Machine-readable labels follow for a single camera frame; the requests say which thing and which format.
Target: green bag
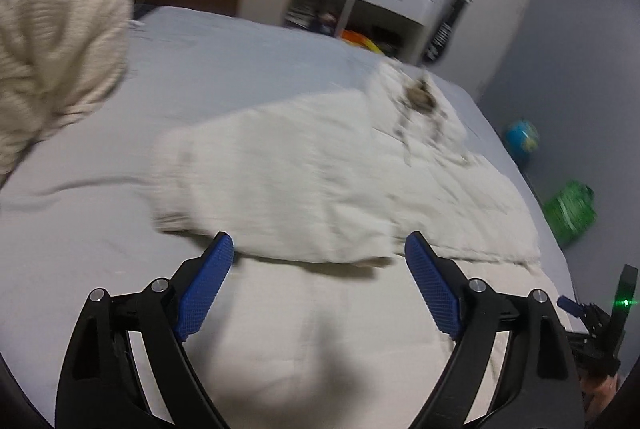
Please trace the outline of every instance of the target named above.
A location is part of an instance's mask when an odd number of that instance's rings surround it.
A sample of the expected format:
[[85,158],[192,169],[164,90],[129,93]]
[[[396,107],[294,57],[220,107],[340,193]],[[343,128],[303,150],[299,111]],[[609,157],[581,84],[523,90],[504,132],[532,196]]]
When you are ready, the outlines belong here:
[[542,211],[562,249],[580,237],[596,220],[593,190],[572,180],[545,203]]

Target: white garment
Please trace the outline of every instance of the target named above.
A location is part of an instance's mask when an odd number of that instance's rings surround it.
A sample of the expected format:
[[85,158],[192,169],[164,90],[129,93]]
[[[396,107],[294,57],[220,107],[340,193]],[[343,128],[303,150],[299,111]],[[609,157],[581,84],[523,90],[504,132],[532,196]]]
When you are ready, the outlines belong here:
[[131,0],[0,0],[0,181],[92,112],[126,67]]
[[407,84],[383,61],[367,94],[307,95],[168,133],[152,168],[156,225],[226,231],[239,252],[290,261],[388,257],[414,230],[444,257],[538,261],[513,184],[466,152],[432,82],[433,114],[403,107]]

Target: bed sheet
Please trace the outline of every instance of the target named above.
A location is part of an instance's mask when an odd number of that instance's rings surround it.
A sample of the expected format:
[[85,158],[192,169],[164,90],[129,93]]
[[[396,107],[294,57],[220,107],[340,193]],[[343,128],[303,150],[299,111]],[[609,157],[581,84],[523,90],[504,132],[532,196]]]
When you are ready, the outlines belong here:
[[[158,135],[302,92],[360,88],[378,60],[331,38],[185,9],[159,9],[130,36],[129,72],[104,107],[36,146],[0,193],[0,348],[50,421],[66,344],[88,292],[97,286],[112,295],[138,291],[203,249],[197,239],[152,227],[146,174]],[[469,148],[522,193],[540,234],[543,270],[560,293],[572,297],[564,256],[491,126],[465,91],[435,81],[468,128]],[[249,286],[251,292],[243,292]],[[401,258],[386,269],[354,268],[348,275],[332,266],[242,259],[186,349],[223,415],[241,406],[245,429],[406,427],[430,387],[421,378],[430,366],[425,347],[433,343],[437,351],[441,344],[427,309],[414,307],[420,302],[416,294]],[[248,298],[254,301],[243,304]],[[402,305],[412,306],[398,314]],[[225,340],[238,339],[225,330],[231,313],[246,316],[264,333],[260,343],[247,337],[245,353],[238,352],[254,359],[254,376],[239,375],[234,348],[225,349]],[[279,326],[278,319],[287,322]],[[399,319],[415,328],[396,329]],[[380,327],[384,333],[376,331]],[[345,361],[343,350],[356,336],[370,348]],[[139,355],[142,342],[133,342]],[[281,358],[261,353],[278,345]],[[207,376],[207,362],[221,355],[219,373]],[[262,374],[265,366],[268,373]],[[398,385],[398,397],[387,398],[386,405],[404,406],[386,420],[379,412],[358,410],[376,398],[374,370]],[[140,373],[152,408],[166,416],[143,356]],[[263,375],[269,383],[260,382]],[[278,375],[282,382],[274,383]],[[412,383],[420,387],[407,386]],[[248,387],[255,388],[249,404]],[[241,398],[234,392],[242,392]],[[289,401],[292,392],[295,401]]]

